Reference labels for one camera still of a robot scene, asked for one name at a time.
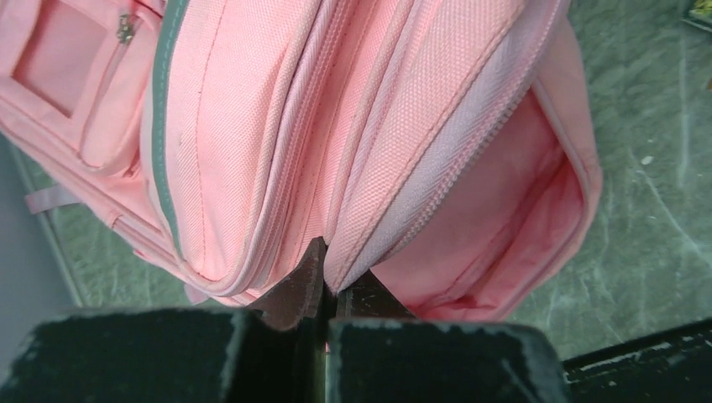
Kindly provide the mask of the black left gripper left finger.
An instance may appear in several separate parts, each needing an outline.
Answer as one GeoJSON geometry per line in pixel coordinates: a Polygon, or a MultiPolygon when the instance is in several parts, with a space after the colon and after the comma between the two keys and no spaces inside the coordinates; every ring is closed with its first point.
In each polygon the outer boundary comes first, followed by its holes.
{"type": "Polygon", "coordinates": [[[298,265],[247,308],[257,311],[266,325],[278,331],[295,328],[302,319],[315,318],[322,304],[326,252],[323,237],[312,239],[298,265]]]}

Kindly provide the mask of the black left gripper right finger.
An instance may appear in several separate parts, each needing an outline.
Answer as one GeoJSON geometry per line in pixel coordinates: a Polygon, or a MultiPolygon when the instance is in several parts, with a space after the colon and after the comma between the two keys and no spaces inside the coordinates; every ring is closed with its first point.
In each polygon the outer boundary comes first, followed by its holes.
{"type": "Polygon", "coordinates": [[[368,271],[339,293],[334,318],[401,321],[413,320],[415,315],[368,271]]]}

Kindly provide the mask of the pink student backpack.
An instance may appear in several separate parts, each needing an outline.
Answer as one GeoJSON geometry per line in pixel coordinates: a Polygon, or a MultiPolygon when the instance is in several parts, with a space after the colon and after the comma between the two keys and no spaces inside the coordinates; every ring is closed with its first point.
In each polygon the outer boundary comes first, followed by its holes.
{"type": "Polygon", "coordinates": [[[1,131],[193,298],[314,238],[418,316],[499,320],[602,192],[566,1],[4,1],[1,131]]]}

